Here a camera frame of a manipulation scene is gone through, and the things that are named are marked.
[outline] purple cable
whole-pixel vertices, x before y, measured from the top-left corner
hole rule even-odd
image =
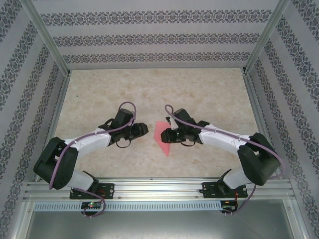
[[[252,144],[252,145],[254,145],[254,146],[257,146],[257,147],[259,147],[259,148],[261,148],[261,149],[263,149],[263,150],[269,152],[270,154],[272,154],[272,155],[280,162],[280,164],[281,164],[281,166],[282,166],[282,169],[281,169],[280,174],[277,175],[277,176],[271,177],[270,179],[276,179],[276,178],[279,178],[279,177],[281,177],[282,175],[284,175],[285,169],[286,169],[286,165],[285,165],[284,161],[278,156],[278,154],[276,154],[275,152],[273,152],[273,151],[270,150],[269,148],[267,148],[267,147],[265,147],[265,146],[263,146],[263,145],[261,145],[261,144],[259,144],[259,143],[255,143],[255,142],[253,142],[253,141],[251,141],[251,140],[248,140],[248,139],[241,138],[241,137],[239,137],[239,136],[233,135],[233,134],[231,134],[231,133],[227,133],[227,132],[224,132],[224,131],[221,131],[221,130],[218,130],[218,129],[204,128],[204,127],[200,127],[200,126],[197,126],[197,125],[194,125],[194,124],[191,124],[191,123],[187,123],[187,122],[185,122],[185,121],[182,121],[182,120],[176,118],[176,117],[172,114],[172,113],[174,112],[174,109],[173,109],[173,107],[172,107],[171,105],[165,105],[165,111],[166,111],[166,112],[169,114],[169,116],[171,116],[174,120],[177,120],[178,122],[181,122],[181,123],[183,123],[183,124],[185,124],[185,125],[188,125],[188,126],[191,126],[191,127],[194,127],[194,128],[198,128],[198,129],[203,129],[203,130],[206,130],[206,131],[221,133],[221,134],[224,134],[224,135],[226,135],[226,136],[229,136],[229,137],[232,137],[232,138],[235,138],[235,139],[242,140],[242,141],[244,141],[244,142],[250,143],[250,144]],[[255,184],[254,189],[253,189],[253,191],[251,192],[251,194],[249,195],[249,197],[244,201],[244,203],[240,206],[240,208],[239,208],[236,212],[234,212],[233,214],[235,214],[235,213],[241,211],[241,210],[245,207],[246,203],[247,203],[247,202],[251,199],[251,197],[253,196],[253,194],[254,194],[254,192],[255,192],[255,190],[256,190],[256,187],[257,187],[257,185]]]
[[[79,189],[79,188],[73,188],[73,189],[75,189],[75,190],[77,190],[77,191],[80,191],[80,192],[82,192],[82,193],[90,194],[90,195],[92,195],[92,196],[94,196],[94,197],[97,197],[97,198],[101,199],[101,201],[103,202],[103,208],[102,208],[102,210],[99,211],[99,212],[97,212],[97,213],[94,214],[94,215],[90,215],[90,216],[89,216],[89,215],[86,215],[86,214],[85,214],[85,211],[86,211],[87,208],[85,208],[85,209],[83,210],[83,215],[84,215],[85,218],[86,218],[86,217],[94,218],[94,217],[97,217],[97,216],[101,215],[101,214],[104,212],[104,210],[105,210],[105,208],[106,208],[106,203],[105,203],[104,198],[102,198],[101,196],[99,196],[99,195],[97,195],[97,194],[95,194],[95,193],[91,193],[91,192],[88,192],[88,191],[84,191],[84,190]]]
[[[56,173],[57,173],[57,171],[58,171],[59,165],[60,165],[60,163],[61,163],[61,159],[62,159],[63,155],[65,154],[66,150],[67,150],[70,146],[72,146],[73,144],[75,144],[75,142],[80,141],[80,140],[82,140],[82,139],[84,139],[84,138],[86,138],[86,137],[89,137],[89,136],[93,136],[93,135],[96,135],[96,134],[111,133],[111,132],[119,131],[119,130],[121,130],[121,129],[127,127],[130,123],[132,123],[132,122],[136,119],[136,106],[135,106],[132,102],[125,101],[125,102],[121,103],[121,105],[120,105],[120,107],[119,107],[119,110],[121,109],[121,107],[122,107],[124,104],[131,104],[131,105],[133,106],[133,108],[134,108],[133,117],[131,118],[131,120],[130,120],[127,124],[125,124],[125,125],[123,125],[123,126],[121,126],[121,127],[119,127],[119,128],[110,129],[110,130],[105,130],[105,131],[100,131],[100,132],[93,132],[93,133],[89,133],[89,134],[83,135],[83,136],[81,136],[81,137],[75,139],[74,141],[70,142],[70,143],[62,150],[62,152],[61,152],[61,154],[60,154],[60,157],[59,157],[58,161],[56,162],[55,168],[54,168],[53,173],[52,173],[52,177],[51,177],[50,185],[49,185],[49,189],[50,189],[50,190],[53,188],[53,182],[54,182],[54,179],[55,179],[55,177],[56,177]]]

